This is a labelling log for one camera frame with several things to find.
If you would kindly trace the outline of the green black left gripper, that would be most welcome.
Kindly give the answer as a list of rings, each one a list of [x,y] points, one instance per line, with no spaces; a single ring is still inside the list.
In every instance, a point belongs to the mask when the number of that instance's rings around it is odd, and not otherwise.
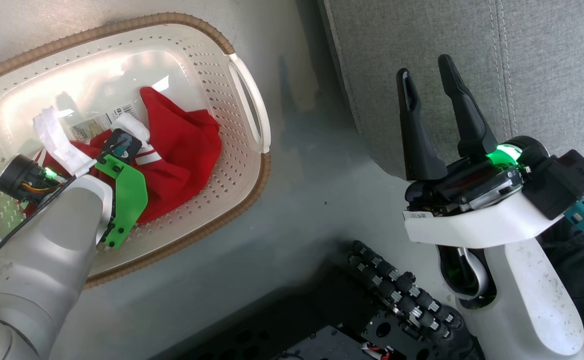
[[[113,153],[99,155],[88,164],[88,169],[93,167],[114,180],[111,213],[105,216],[107,228],[100,236],[100,242],[118,249],[148,205],[145,176]],[[0,175],[0,192],[39,209],[52,195],[61,191],[68,180],[69,177],[20,154]]]

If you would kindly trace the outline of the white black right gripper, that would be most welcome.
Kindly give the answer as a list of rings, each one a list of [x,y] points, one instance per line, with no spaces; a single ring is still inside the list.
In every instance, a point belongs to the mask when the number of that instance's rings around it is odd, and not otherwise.
[[[440,55],[438,68],[454,110],[462,157],[447,168],[423,125],[422,102],[409,70],[397,72],[405,173],[413,182],[405,194],[408,207],[403,214],[409,239],[485,249],[540,235],[561,217],[548,218],[526,198],[532,169],[521,160],[528,155],[546,160],[546,148],[529,136],[498,145],[452,57]]]

